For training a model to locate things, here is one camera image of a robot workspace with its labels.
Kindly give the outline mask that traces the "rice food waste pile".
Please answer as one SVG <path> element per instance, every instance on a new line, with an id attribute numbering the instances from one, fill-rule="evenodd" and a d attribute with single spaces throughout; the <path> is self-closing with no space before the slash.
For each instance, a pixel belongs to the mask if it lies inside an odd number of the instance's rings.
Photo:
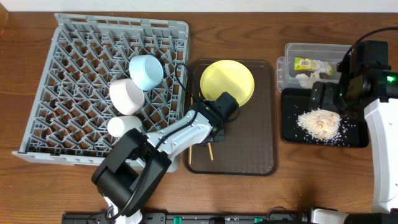
<path id="1" fill-rule="evenodd" d="M 348 140 L 348 132 L 357 127 L 350 123 L 351 119 L 343 119 L 338 113 L 327 110 L 312 110 L 298 115 L 297 125 L 304 132 L 305 141 L 321 144 L 341 144 Z"/>

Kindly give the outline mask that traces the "green snack wrapper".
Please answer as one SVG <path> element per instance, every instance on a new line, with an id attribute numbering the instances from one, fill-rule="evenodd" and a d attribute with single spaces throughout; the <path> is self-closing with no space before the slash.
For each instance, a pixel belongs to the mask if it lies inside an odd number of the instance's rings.
<path id="1" fill-rule="evenodd" d="M 320 73 L 325 73 L 327 75 L 333 74 L 333 67 L 329 62 L 309 58 L 296 57 L 294 60 L 294 70 L 311 72 L 319 71 Z"/>

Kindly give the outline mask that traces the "white cup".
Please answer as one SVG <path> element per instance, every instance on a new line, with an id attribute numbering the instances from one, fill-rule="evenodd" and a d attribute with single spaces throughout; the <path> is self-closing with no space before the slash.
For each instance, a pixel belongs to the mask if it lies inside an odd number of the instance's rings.
<path id="1" fill-rule="evenodd" d="M 108 122 L 108 133 L 116 138 L 121 138 L 127 131 L 137 129 L 141 132 L 141 120 L 137 116 L 118 116 Z"/>

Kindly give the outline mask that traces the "light blue bowl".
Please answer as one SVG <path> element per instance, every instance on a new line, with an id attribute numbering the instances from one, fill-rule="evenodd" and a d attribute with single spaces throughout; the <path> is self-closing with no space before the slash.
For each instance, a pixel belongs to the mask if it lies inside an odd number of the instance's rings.
<path id="1" fill-rule="evenodd" d="M 162 83 L 164 70 L 153 55 L 136 55 L 129 62 L 132 81 L 143 91 L 149 91 Z"/>

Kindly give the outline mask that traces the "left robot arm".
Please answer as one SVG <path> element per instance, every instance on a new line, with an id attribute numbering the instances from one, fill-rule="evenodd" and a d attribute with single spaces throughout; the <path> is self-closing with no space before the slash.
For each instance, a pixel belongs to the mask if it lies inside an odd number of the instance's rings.
<path id="1" fill-rule="evenodd" d="M 207 144 L 239 107 L 218 98 L 194 104 L 186 116 L 157 132 L 127 131 L 92 175 L 91 181 L 111 205 L 104 217 L 130 217 L 148 201 L 172 161 L 186 148 Z"/>

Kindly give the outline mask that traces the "white tissue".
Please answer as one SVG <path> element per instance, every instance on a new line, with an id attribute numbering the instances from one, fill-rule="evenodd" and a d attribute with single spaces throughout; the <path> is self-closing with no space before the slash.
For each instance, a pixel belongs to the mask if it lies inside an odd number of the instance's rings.
<path id="1" fill-rule="evenodd" d="M 321 81 L 319 71 L 311 73 L 310 76 L 306 75 L 305 73 L 301 73 L 296 75 L 295 78 L 300 83 L 300 86 L 304 89 L 312 89 L 312 86 L 315 82 Z"/>

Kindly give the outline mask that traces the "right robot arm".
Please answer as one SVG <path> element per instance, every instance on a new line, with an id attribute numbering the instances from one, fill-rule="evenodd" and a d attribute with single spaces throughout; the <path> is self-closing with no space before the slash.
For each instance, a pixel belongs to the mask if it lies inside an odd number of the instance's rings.
<path id="1" fill-rule="evenodd" d="M 311 223 L 397 223 L 397 72 L 368 70 L 347 82 L 315 82 L 310 107 L 363 111 L 372 147 L 374 193 L 370 213 L 314 208 Z"/>

